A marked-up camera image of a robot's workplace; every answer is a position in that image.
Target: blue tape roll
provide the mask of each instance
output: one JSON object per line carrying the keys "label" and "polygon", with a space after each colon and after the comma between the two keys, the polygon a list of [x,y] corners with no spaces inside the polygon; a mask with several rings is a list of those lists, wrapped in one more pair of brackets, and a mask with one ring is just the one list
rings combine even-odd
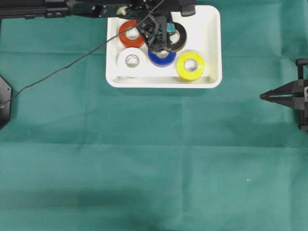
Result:
{"label": "blue tape roll", "polygon": [[166,58],[160,58],[156,54],[152,53],[150,49],[148,50],[148,55],[150,58],[150,61],[158,67],[166,67],[173,64],[175,61],[175,57],[177,56],[174,52],[169,52],[169,55]]}

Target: tape roll hole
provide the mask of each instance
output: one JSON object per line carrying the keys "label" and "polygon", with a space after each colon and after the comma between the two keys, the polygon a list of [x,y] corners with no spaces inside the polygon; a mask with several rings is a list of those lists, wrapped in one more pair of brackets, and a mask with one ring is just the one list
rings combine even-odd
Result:
{"label": "tape roll hole", "polygon": [[176,31],[175,31],[175,34],[170,36],[170,41],[171,41],[172,44],[175,44],[175,43],[177,43],[179,40],[180,40],[180,33],[179,33],[178,30],[176,30]]}
{"label": "tape roll hole", "polygon": [[140,64],[140,59],[138,58],[138,56],[131,54],[126,57],[125,64],[129,68],[136,68]]}
{"label": "tape roll hole", "polygon": [[159,53],[156,54],[156,56],[157,56],[158,58],[161,58],[161,59],[167,58],[168,55],[169,55],[169,52],[167,52],[167,51],[161,51],[161,52],[159,52]]}
{"label": "tape roll hole", "polygon": [[185,62],[185,70],[188,72],[194,72],[198,69],[198,63],[194,59],[189,59]]}
{"label": "tape roll hole", "polygon": [[126,37],[129,40],[136,40],[139,37],[139,31],[136,28],[133,28],[126,32]]}

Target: red tape roll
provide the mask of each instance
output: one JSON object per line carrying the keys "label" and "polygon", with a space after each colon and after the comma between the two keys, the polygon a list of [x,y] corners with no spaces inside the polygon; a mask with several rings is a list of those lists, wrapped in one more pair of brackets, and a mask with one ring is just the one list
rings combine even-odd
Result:
{"label": "red tape roll", "polygon": [[[122,33],[123,31],[126,31],[134,26],[137,25],[137,21],[135,20],[130,20],[125,22],[119,29],[119,33]],[[138,38],[131,40],[129,38],[127,38],[126,33],[121,34],[120,36],[120,40],[122,42],[122,44],[126,47],[126,48],[130,48],[130,47],[135,47],[135,48],[139,48],[144,44],[143,38],[141,37],[141,35],[138,36]]]}

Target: black tape roll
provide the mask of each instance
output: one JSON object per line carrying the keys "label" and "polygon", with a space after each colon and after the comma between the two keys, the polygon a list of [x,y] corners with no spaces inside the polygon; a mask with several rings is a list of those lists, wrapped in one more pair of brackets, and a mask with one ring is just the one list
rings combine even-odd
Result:
{"label": "black tape roll", "polygon": [[179,33],[179,40],[176,43],[171,44],[171,51],[172,52],[179,52],[185,47],[187,41],[187,33],[185,28],[180,23],[174,23],[175,30]]}

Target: yellow tape roll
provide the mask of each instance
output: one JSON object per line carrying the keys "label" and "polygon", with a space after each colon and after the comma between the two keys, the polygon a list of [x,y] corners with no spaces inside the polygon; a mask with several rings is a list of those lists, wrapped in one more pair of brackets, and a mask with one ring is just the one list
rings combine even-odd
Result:
{"label": "yellow tape roll", "polygon": [[[193,71],[186,70],[185,64],[187,61],[193,61],[196,63],[196,67]],[[177,72],[180,78],[186,81],[195,81],[199,79],[205,70],[205,61],[201,55],[196,52],[186,52],[182,54],[177,62]]]}

